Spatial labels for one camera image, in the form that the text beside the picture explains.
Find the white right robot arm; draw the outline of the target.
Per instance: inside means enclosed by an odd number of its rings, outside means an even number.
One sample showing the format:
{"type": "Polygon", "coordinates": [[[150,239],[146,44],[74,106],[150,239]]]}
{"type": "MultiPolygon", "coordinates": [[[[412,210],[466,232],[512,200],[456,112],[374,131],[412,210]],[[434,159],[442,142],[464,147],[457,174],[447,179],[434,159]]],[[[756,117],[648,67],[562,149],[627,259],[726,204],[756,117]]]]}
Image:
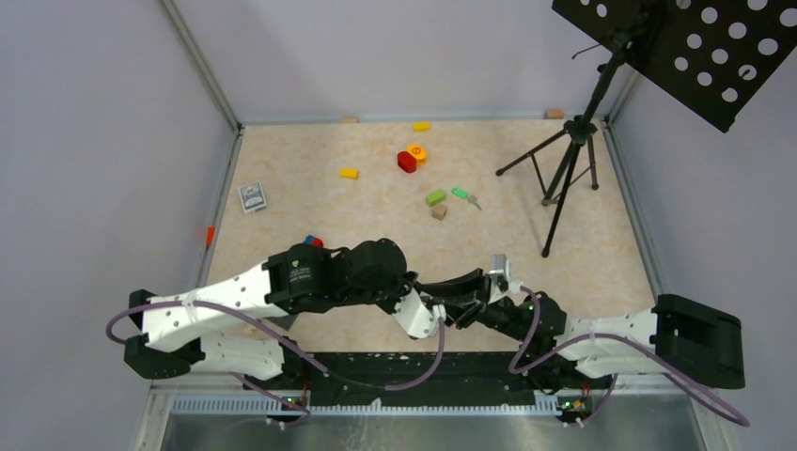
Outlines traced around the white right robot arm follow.
{"type": "Polygon", "coordinates": [[[551,373],[564,387],[586,377],[680,373],[710,388],[745,386],[740,320],[675,294],[663,294],[642,311],[603,319],[569,317],[545,292],[521,304],[504,298],[474,303],[453,316],[459,328],[479,322],[523,341],[523,355],[553,353],[551,373]]]}

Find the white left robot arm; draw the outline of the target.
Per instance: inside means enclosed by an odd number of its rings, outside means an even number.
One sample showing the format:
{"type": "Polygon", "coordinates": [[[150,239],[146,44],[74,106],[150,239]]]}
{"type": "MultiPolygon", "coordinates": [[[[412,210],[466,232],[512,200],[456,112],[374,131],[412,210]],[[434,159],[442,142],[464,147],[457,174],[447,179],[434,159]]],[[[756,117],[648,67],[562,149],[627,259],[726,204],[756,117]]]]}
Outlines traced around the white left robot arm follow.
{"type": "Polygon", "coordinates": [[[412,339],[436,336],[464,313],[480,313],[492,283],[481,269],[420,284],[399,246],[382,238],[353,248],[295,244],[222,282],[169,296],[140,289],[129,297],[138,328],[125,339],[123,360],[139,376],[170,379],[190,373],[235,372],[290,388],[301,377],[291,350],[324,365],[262,324],[303,313],[370,305],[392,317],[412,339]]]}

